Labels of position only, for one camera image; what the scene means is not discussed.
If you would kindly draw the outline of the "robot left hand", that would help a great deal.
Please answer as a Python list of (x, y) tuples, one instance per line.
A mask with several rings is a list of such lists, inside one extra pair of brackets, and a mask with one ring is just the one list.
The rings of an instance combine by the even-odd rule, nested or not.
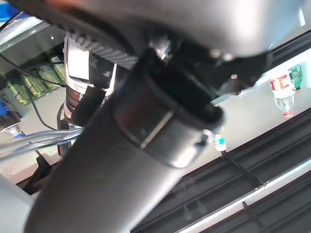
[(135, 61), (47, 180), (27, 233), (126, 233), (224, 123), (217, 95), (254, 85), (302, 0), (14, 0), (91, 51)]

